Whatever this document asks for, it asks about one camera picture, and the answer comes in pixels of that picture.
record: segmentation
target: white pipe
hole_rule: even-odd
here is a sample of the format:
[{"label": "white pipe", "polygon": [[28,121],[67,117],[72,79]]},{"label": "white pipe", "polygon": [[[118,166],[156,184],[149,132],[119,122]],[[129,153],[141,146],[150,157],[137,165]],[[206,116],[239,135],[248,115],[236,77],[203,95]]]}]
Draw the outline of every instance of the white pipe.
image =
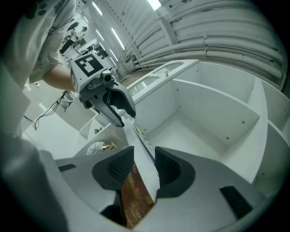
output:
[{"label": "white pipe", "polygon": [[230,38],[208,38],[204,40],[207,46],[224,46],[224,47],[236,47],[247,49],[253,52],[261,53],[271,58],[275,58],[280,63],[283,63],[283,56],[277,51],[268,48],[266,46],[260,45],[258,43],[249,42],[244,39],[230,39]]},{"label": "white pipe", "polygon": [[279,54],[277,51],[274,51],[273,49],[266,47],[264,45],[260,45],[257,43],[249,42],[245,39],[235,39],[235,38],[227,38],[227,37],[215,37],[215,38],[199,38],[194,39],[189,42],[179,43],[172,46],[168,46],[163,49],[159,49],[156,52],[151,52],[149,55],[144,56],[143,58],[139,59],[139,62],[148,60],[154,56],[171,52],[174,49],[183,49],[183,48],[192,48],[192,47],[201,47],[201,46],[224,46],[224,47],[237,47],[241,49],[247,49],[251,50],[253,52],[258,52],[261,54],[264,54],[268,57],[273,58],[275,61],[278,61],[279,63],[283,63],[283,56]]},{"label": "white pipe", "polygon": [[219,52],[219,51],[192,51],[192,52],[184,52],[184,53],[176,53],[176,54],[171,54],[159,58],[155,58],[143,63],[140,63],[140,65],[147,65],[147,64],[152,64],[156,62],[162,62],[162,61],[169,61],[169,60],[174,60],[174,59],[185,59],[185,58],[194,58],[198,56],[203,56],[203,57],[217,57],[217,58],[225,58],[225,59],[230,59],[230,60],[235,60],[239,62],[244,62],[247,64],[250,64],[254,67],[257,67],[271,75],[273,75],[276,78],[282,78],[282,72],[281,70],[270,66],[267,63],[264,63],[262,61],[256,60],[254,58],[251,58],[249,56],[244,56],[240,54],[235,54],[235,53],[229,53],[229,52]]},{"label": "white pipe", "polygon": [[143,58],[139,59],[138,61],[140,63],[142,61],[150,59],[151,57],[158,56],[158,55],[163,54],[163,53],[171,52],[174,49],[190,48],[190,47],[194,47],[194,46],[195,47],[198,47],[198,46],[200,47],[201,44],[202,44],[202,46],[204,46],[203,41],[204,41],[203,38],[199,38],[199,39],[191,40],[189,42],[184,42],[184,43],[179,43],[179,44],[175,44],[175,45],[172,45],[172,46],[168,46],[166,48],[159,49],[156,52],[151,52],[149,55],[144,56]]},{"label": "white pipe", "polygon": [[175,53],[167,56],[158,57],[143,63],[140,65],[146,66],[147,64],[169,61],[174,59],[184,59],[184,57],[192,57],[192,56],[206,56],[205,51],[193,51],[193,52],[185,52],[185,53]]}]

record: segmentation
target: white cloth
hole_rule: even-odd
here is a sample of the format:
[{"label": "white cloth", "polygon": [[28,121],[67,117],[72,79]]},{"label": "white cloth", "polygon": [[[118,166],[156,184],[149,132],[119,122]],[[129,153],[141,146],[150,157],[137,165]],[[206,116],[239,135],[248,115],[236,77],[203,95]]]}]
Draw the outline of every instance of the white cloth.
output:
[{"label": "white cloth", "polygon": [[59,48],[75,13],[75,0],[35,1],[34,12],[19,20],[3,53],[3,63],[21,87],[61,65]]},{"label": "white cloth", "polygon": [[71,40],[73,41],[73,42],[76,42],[76,41],[78,41],[78,40],[80,40],[81,39],[81,37],[82,36],[84,36],[84,32],[79,32],[79,33],[77,33],[77,36],[75,36],[75,34],[72,34],[72,37],[71,37]]}]

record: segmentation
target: cable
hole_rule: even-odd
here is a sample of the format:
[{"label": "cable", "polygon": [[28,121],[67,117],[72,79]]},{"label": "cable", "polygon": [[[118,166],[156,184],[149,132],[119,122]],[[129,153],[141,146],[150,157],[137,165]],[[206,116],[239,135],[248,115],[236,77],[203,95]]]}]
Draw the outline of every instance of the cable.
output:
[{"label": "cable", "polygon": [[31,85],[25,86],[24,89],[25,89],[25,88],[28,88],[28,87],[30,87],[30,86],[32,86],[32,85],[37,85],[37,83],[34,83],[34,84],[31,84]]},{"label": "cable", "polygon": [[30,118],[28,118],[27,116],[23,115],[24,118],[26,118],[28,121],[30,121],[32,123],[32,125],[34,126],[34,129],[37,131],[38,127],[39,127],[39,120],[42,117],[46,117],[46,116],[50,116],[52,115],[58,108],[58,106],[60,105],[61,100],[64,98],[64,95],[67,93],[67,91],[64,91],[62,96],[57,99],[51,106],[50,108],[41,116],[39,116],[35,122],[33,122]]}]

